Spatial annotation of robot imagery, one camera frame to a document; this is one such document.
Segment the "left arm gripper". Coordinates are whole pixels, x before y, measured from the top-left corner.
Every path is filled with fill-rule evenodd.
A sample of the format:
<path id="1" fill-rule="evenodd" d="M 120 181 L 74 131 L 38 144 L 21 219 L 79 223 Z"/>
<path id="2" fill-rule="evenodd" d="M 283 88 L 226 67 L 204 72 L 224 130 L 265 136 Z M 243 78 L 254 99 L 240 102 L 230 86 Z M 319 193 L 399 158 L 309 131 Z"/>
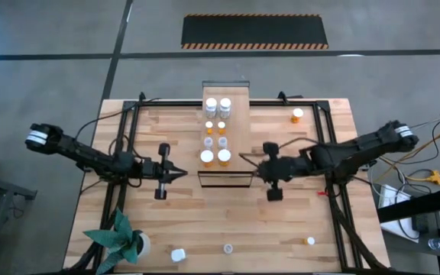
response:
<path id="1" fill-rule="evenodd" d="M 177 180 L 187 175 L 187 171 L 174 164 L 171 164 L 171 171 L 178 172 L 173 173 L 170 178 L 170 171 L 168 170 L 168 156 L 170 154 L 169 144 L 160 144 L 158 154 L 161 156 L 161 162 L 152 161 L 150 157 L 145 157 L 142 163 L 142 177 L 147 180 L 157 180 L 158 187 L 155 189 L 155 199 L 166 199 L 167 191 L 166 185 L 171 184 L 174 180 Z"/>

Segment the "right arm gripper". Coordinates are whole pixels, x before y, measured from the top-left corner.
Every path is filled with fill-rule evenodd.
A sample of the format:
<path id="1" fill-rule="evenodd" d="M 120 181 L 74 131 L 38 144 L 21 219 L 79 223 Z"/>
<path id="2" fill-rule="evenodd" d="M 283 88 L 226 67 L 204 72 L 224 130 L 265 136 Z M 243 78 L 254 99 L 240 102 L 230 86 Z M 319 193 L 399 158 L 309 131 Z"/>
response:
<path id="1" fill-rule="evenodd" d="M 267 183 L 270 188 L 267 190 L 267 200 L 269 202 L 281 201 L 283 190 L 278 186 L 278 182 L 290 181 L 296 173 L 303 157 L 278 157 L 280 147 L 274 142 L 264 142 L 263 151 L 269 159 L 257 165 L 257 177 Z"/>

